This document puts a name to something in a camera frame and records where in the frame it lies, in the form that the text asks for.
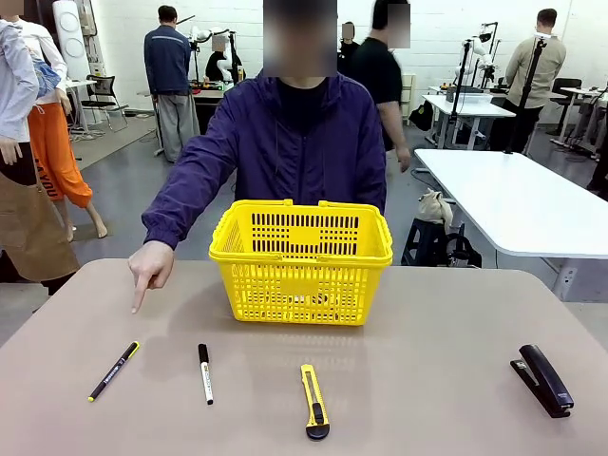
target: hand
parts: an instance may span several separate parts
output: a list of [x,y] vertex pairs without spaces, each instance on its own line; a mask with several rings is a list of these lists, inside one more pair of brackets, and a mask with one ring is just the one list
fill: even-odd
[[59,103],[61,103],[64,112],[67,116],[69,116],[69,113],[72,112],[72,105],[69,102],[69,98],[67,97],[66,93],[61,88],[55,88],[55,94],[57,95]]
[[395,149],[397,153],[397,160],[401,165],[401,172],[405,173],[408,171],[409,163],[411,162],[411,154],[409,153],[409,148],[406,145],[397,146]]
[[143,303],[145,291],[162,288],[171,274],[175,254],[164,242],[151,240],[131,256],[129,269],[135,280],[135,296],[131,312],[135,314]]
[[0,136],[0,152],[5,164],[13,165],[17,160],[23,159],[19,142],[12,138]]

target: white table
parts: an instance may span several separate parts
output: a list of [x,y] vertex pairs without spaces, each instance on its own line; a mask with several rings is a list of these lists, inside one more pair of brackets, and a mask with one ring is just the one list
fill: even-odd
[[76,109],[78,109],[78,116],[80,117],[80,124],[85,133],[88,133],[89,129],[88,124],[86,123],[85,109],[83,108],[78,89],[86,86],[95,86],[95,84],[97,84],[95,81],[66,81],[66,89],[69,90],[74,97]]
[[497,250],[565,258],[553,287],[560,299],[566,299],[581,261],[608,259],[608,202],[584,188],[521,154],[415,153]]
[[563,90],[564,92],[570,92],[574,95],[570,99],[570,104],[566,108],[566,115],[563,118],[563,125],[561,126],[560,138],[558,140],[551,140],[551,143],[565,146],[566,143],[564,142],[564,140],[565,140],[565,136],[566,136],[566,127],[568,126],[568,120],[570,119],[570,113],[572,112],[572,107],[574,106],[575,101],[579,98],[579,96],[597,97],[598,95],[601,94],[601,92],[598,92],[597,90],[589,90],[586,88],[571,88],[571,87],[564,87],[561,90]]
[[[450,103],[445,95],[423,95],[423,98],[445,114],[442,116],[441,129],[437,139],[437,147],[443,149],[446,144],[447,121],[449,115],[452,113],[453,103]],[[468,138],[468,145],[466,147],[468,150],[473,150],[473,147],[475,146],[475,138],[477,137],[479,123],[482,118],[499,119],[503,117],[515,117],[515,113],[502,109],[492,103],[467,103],[466,97],[461,96],[461,100],[463,98],[465,101],[462,103],[459,100],[458,103],[458,117],[469,117],[473,119],[471,134]]]

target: beige tabletop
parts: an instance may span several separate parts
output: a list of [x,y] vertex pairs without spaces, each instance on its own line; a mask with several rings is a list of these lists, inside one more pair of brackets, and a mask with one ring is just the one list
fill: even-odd
[[[0,349],[2,456],[606,454],[608,354],[532,275],[389,268],[363,328],[237,322],[208,262],[178,262],[136,315],[132,293],[124,260],[89,263]],[[510,368],[526,343],[570,389],[570,418]],[[332,426],[322,442],[305,434],[305,363]]]

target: orange pants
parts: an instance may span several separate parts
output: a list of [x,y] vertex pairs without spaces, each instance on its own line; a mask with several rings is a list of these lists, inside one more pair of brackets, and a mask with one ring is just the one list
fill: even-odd
[[93,191],[83,180],[69,143],[67,121],[59,103],[41,104],[28,116],[31,148],[38,167],[40,182],[51,200],[64,196],[78,207],[85,208]]

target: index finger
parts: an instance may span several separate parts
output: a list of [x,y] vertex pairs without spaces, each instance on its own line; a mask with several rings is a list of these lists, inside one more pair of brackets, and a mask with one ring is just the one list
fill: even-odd
[[143,297],[145,296],[145,291],[148,289],[150,278],[152,278],[152,276],[147,274],[140,274],[137,278],[135,295],[133,296],[133,308],[131,309],[133,314],[136,314],[142,306]]

